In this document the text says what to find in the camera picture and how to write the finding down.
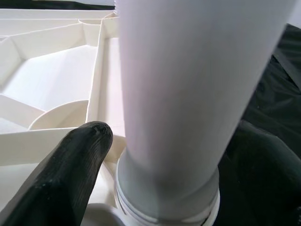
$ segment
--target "plastic pipe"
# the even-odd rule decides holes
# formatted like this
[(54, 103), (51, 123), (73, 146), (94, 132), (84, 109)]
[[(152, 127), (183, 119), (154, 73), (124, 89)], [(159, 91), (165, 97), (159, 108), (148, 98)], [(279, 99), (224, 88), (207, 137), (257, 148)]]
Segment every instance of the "plastic pipe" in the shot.
[(144, 225), (200, 225), (217, 164), (295, 0), (122, 0), (126, 212)]

